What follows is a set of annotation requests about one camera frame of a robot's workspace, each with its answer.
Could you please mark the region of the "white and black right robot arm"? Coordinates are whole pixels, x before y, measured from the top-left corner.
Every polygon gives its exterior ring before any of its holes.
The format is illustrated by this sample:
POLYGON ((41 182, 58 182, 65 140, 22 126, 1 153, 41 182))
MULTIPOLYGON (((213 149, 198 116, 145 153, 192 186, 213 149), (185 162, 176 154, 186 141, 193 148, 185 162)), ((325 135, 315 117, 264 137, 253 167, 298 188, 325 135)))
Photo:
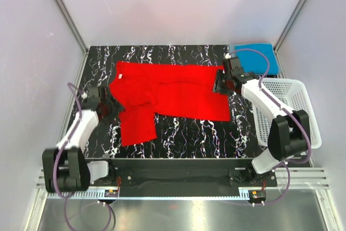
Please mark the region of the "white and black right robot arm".
POLYGON ((270 122, 267 149, 252 160, 251 169, 245 172, 247 183, 259 185, 264 181, 265 173, 303 152, 307 157, 297 163, 308 162, 311 156, 308 113, 294 110, 280 101, 263 85, 263 77, 244 71, 238 57, 227 54, 222 63, 223 69, 217 71, 212 91, 223 95, 240 94, 270 122))

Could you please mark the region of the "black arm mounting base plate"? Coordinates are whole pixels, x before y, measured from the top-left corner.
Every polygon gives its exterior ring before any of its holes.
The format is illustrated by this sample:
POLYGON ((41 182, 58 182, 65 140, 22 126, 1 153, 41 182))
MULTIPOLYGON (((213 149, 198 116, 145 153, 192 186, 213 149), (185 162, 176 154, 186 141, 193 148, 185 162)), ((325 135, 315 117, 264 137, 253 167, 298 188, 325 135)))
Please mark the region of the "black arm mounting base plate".
POLYGON ((250 159, 108 159, 110 173, 91 184, 119 188, 122 199, 226 199, 239 188, 277 187, 273 172, 257 175, 250 159))

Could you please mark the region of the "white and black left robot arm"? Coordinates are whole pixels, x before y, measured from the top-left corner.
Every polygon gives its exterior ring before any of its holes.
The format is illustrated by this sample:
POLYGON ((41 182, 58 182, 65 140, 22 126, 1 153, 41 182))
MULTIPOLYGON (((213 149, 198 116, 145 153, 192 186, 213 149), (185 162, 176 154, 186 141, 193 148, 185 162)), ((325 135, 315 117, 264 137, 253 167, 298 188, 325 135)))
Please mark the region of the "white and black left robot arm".
POLYGON ((117 173, 108 160, 87 162, 84 150, 93 131, 101 123, 113 123, 124 110, 108 87, 95 86, 83 91, 68 83, 68 88, 78 108, 75 119, 61 140, 42 154, 45 188, 61 198, 84 192, 97 180, 106 186, 116 181, 117 173))

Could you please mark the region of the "red t-shirt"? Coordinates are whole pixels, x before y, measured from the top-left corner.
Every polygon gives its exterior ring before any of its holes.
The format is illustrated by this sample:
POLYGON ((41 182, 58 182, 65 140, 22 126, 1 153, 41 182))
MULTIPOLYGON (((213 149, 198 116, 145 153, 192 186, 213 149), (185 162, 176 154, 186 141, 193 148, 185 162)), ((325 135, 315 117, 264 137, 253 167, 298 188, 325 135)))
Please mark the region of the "red t-shirt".
POLYGON ((198 120, 230 121, 228 98, 213 92, 220 66, 139 64, 119 61, 109 88, 124 107, 122 146, 157 137, 156 114, 198 120))

